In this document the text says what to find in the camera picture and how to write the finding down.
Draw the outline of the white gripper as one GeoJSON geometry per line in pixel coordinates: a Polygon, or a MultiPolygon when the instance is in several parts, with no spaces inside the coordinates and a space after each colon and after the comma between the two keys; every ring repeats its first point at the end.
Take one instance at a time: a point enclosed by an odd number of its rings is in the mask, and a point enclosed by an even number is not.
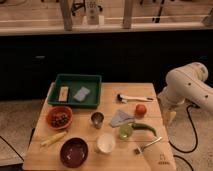
{"type": "Polygon", "coordinates": [[[170,112],[170,110],[174,110],[176,107],[178,107],[182,103],[182,99],[178,96],[161,92],[158,94],[158,100],[161,105],[161,109],[163,110],[163,123],[165,125],[171,124],[175,119],[177,112],[170,112]]]}

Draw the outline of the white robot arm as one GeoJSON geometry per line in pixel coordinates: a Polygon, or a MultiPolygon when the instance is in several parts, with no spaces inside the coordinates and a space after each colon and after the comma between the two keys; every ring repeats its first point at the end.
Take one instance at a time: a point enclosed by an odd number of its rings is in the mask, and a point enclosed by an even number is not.
{"type": "Polygon", "coordinates": [[[175,108],[189,100],[213,114],[213,88],[205,84],[207,67],[193,62],[169,71],[166,86],[158,94],[163,124],[169,125],[176,116],[175,108]]]}

